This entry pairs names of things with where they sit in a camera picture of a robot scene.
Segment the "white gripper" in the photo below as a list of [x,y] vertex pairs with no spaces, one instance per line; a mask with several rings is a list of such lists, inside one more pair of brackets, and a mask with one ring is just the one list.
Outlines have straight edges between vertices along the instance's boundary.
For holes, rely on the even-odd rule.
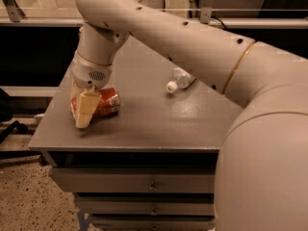
[[113,66],[93,64],[75,52],[70,71],[74,81],[71,82],[69,99],[72,100],[77,96],[75,125],[80,129],[87,128],[99,104],[100,95],[96,91],[84,91],[79,94],[80,88],[97,90],[104,88],[109,82]]

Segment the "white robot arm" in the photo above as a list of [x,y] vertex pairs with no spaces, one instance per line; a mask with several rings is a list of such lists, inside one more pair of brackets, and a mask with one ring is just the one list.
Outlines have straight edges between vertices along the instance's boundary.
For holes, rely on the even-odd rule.
[[308,231],[308,63],[263,42],[137,0],[75,0],[76,124],[90,123],[116,51],[133,37],[241,108],[215,175],[216,231]]

